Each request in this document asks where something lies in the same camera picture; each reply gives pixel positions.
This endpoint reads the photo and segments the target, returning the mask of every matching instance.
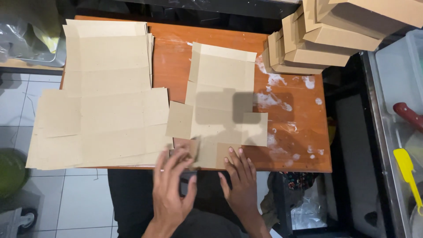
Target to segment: human hand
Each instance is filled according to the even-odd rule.
[[[143,237],[170,237],[192,210],[197,194],[197,176],[190,177],[188,193],[185,198],[179,196],[179,177],[183,170],[194,162],[189,151],[177,147],[173,155],[165,162],[168,150],[158,157],[154,168],[153,207],[154,218]]]
[[[271,237],[257,208],[255,166],[250,158],[246,158],[242,148],[238,149],[238,153],[239,157],[233,148],[229,147],[229,155],[233,164],[225,157],[225,167],[231,177],[232,190],[229,188],[225,176],[218,173],[223,194],[250,237]]]

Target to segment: red knife handle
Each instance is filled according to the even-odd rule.
[[[423,116],[417,115],[417,113],[410,109],[405,102],[396,103],[393,109],[400,117],[423,133]]]

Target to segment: orange wooden tabletop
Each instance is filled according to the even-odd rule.
[[[87,16],[75,19],[120,21]],[[243,146],[245,153],[261,171],[332,171],[321,75],[303,78],[266,74],[261,60],[266,34],[162,23],[148,23],[148,26],[155,37],[153,87],[168,88],[172,101],[185,101],[191,42],[256,52],[254,92],[261,103],[254,106],[254,111],[269,113],[268,147]],[[308,83],[313,88],[309,89],[305,82],[313,78],[314,87]]]

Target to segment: yellow spatula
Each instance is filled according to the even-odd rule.
[[[412,174],[412,171],[414,170],[413,162],[411,162],[410,156],[408,155],[407,151],[402,148],[395,149],[394,156],[398,162],[404,180],[408,184],[410,184],[411,191],[413,192],[414,199],[416,200],[417,211],[419,212],[420,216],[423,216],[423,214],[420,213],[420,208],[423,207],[422,199],[420,198],[420,194],[417,190],[416,182],[414,181],[414,177]]]

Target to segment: plastic container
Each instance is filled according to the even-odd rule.
[[[423,114],[423,30],[413,30],[376,53],[376,61],[388,113],[405,102]]]

